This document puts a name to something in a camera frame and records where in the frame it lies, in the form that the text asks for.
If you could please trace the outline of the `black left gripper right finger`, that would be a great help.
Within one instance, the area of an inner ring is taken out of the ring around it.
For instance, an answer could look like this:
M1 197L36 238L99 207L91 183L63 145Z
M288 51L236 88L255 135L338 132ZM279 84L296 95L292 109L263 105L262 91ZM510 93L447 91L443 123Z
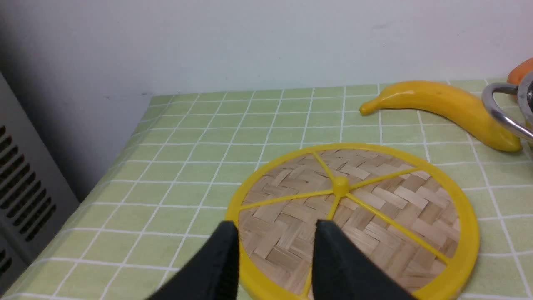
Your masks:
M312 262L315 300L414 300L331 220L316 223Z

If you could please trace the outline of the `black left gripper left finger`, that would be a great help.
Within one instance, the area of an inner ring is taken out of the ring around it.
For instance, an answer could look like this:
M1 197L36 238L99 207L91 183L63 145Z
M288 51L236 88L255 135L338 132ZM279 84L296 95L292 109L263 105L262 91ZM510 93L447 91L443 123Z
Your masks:
M219 223L200 250L149 300L236 300L239 236L232 221Z

